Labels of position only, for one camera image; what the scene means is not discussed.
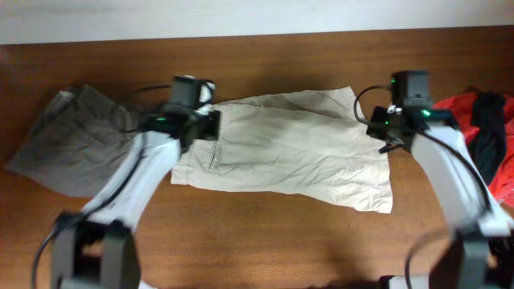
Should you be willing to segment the beige cargo shorts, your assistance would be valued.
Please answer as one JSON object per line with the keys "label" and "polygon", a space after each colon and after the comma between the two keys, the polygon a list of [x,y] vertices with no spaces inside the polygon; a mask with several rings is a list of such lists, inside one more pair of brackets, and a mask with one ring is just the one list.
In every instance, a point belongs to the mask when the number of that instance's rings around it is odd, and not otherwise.
{"label": "beige cargo shorts", "polygon": [[357,211],[393,209],[383,142],[354,117],[352,88],[254,96],[216,104],[216,141],[196,140],[171,183],[224,192],[301,194]]}

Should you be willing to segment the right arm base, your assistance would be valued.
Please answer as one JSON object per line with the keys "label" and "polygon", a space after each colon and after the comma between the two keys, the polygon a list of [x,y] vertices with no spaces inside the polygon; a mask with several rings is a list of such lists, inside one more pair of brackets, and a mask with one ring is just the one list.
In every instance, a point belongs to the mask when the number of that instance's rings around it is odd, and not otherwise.
{"label": "right arm base", "polygon": [[[384,289],[409,289],[404,275],[382,276],[379,279],[381,288]],[[429,277],[427,275],[414,275],[410,277],[411,289],[429,289]]]}

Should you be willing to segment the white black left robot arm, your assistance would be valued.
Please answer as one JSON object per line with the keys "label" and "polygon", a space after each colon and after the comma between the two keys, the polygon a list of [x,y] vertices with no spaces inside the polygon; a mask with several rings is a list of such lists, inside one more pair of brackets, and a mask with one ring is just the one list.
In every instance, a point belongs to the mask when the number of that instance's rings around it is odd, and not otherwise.
{"label": "white black left robot arm", "polygon": [[134,234],[165,175],[195,140],[217,140],[221,113],[166,104],[144,117],[128,158],[77,214],[55,220],[53,288],[146,288]]}

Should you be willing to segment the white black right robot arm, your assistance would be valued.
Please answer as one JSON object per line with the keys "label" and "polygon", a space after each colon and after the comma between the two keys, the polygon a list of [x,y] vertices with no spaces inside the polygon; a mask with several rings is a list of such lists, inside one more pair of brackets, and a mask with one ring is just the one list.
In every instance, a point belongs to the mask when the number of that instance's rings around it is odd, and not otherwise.
{"label": "white black right robot arm", "polygon": [[[488,190],[455,118],[447,110],[376,107],[367,134],[410,152],[438,198],[447,227],[421,237],[406,256],[403,275],[381,278],[386,288],[511,288],[513,219]],[[442,237],[451,242],[423,275],[414,256]]]}

